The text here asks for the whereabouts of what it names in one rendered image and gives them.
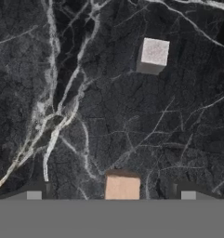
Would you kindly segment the white sugar cube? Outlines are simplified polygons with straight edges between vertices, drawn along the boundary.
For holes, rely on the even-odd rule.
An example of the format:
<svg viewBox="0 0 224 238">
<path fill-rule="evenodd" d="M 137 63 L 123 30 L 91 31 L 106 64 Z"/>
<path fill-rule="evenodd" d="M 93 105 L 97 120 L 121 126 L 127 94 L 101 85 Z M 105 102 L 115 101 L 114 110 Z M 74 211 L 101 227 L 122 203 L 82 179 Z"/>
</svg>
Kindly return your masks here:
<svg viewBox="0 0 224 238">
<path fill-rule="evenodd" d="M 137 71 L 158 75 L 167 65 L 169 41 L 145 37 L 138 51 Z"/>
</svg>

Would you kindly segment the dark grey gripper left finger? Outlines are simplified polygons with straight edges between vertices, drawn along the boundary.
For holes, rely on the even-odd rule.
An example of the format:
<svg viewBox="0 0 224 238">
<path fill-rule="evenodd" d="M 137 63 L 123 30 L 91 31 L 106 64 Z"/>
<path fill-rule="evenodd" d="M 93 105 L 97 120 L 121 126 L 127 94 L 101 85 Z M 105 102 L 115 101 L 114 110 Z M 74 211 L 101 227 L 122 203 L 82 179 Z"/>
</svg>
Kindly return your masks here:
<svg viewBox="0 0 224 238">
<path fill-rule="evenodd" d="M 46 200 L 52 198 L 52 189 L 49 182 L 31 183 L 20 189 L 0 195 L 2 199 Z"/>
</svg>

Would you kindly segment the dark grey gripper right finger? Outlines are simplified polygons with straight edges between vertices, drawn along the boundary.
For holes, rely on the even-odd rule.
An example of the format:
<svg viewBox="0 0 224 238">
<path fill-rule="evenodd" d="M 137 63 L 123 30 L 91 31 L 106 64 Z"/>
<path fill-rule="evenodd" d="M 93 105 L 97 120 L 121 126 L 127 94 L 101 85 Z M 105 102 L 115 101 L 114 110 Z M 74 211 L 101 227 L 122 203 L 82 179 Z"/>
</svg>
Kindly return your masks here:
<svg viewBox="0 0 224 238">
<path fill-rule="evenodd" d="M 204 186 L 192 182 L 174 182 L 173 193 L 180 200 L 211 200 L 221 199 L 217 193 L 209 191 Z"/>
</svg>

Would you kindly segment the tan butter cube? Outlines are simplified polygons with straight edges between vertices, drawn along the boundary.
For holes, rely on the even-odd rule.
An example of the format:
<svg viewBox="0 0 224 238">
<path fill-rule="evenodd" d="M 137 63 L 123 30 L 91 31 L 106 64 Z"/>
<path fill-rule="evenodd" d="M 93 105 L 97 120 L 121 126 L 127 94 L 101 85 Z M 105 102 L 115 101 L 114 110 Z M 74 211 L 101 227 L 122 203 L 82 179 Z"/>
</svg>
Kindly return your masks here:
<svg viewBox="0 0 224 238">
<path fill-rule="evenodd" d="M 113 169 L 106 172 L 106 200 L 138 200 L 140 177 L 134 172 Z"/>
</svg>

